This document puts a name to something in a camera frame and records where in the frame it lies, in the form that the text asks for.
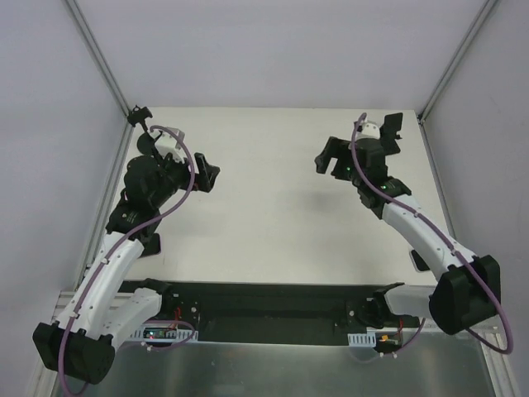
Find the black round-base phone stand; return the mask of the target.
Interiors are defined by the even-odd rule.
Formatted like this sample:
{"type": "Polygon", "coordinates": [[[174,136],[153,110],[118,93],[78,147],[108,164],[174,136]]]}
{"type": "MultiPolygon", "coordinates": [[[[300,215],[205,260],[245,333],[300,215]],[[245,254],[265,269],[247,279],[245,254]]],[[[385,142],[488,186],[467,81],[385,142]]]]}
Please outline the black round-base phone stand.
{"type": "Polygon", "coordinates": [[[152,118],[152,113],[148,107],[135,105],[126,116],[127,122],[132,126],[141,126],[142,133],[136,141],[136,147],[142,155],[152,155],[155,147],[155,139],[150,135],[147,120],[152,118]]]}

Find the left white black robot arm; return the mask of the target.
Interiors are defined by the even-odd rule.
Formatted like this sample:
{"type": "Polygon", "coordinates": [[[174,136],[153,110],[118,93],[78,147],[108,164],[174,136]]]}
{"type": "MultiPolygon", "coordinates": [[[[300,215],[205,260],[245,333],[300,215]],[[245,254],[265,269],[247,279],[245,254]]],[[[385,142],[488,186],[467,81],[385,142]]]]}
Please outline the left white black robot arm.
{"type": "Polygon", "coordinates": [[[156,229],[165,216],[161,207],[179,190],[210,192],[220,172],[202,153],[195,153],[193,161],[140,155],[128,162],[120,199],[88,274],[56,320],[39,323],[33,332],[47,369],[61,380],[70,376],[96,385],[111,369],[119,347],[143,322],[173,316],[175,303],[157,282],[137,289],[119,309],[110,306],[131,265],[160,241],[156,229]]]}

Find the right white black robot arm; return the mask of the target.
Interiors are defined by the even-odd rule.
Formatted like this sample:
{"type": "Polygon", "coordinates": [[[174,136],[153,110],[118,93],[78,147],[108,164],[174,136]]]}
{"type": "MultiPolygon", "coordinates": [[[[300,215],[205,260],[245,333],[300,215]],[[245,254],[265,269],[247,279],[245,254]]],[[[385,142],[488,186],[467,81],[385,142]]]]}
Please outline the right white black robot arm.
{"type": "Polygon", "coordinates": [[[448,335],[468,330],[499,314],[499,264],[478,256],[445,234],[422,211],[412,191],[388,171],[387,159],[401,152],[396,137],[359,135],[354,141],[328,138],[315,158],[316,172],[352,184],[360,202],[412,248],[412,263],[430,272],[433,286],[394,282],[374,292],[359,311],[371,327],[391,326],[401,316],[429,318],[448,335]]]}

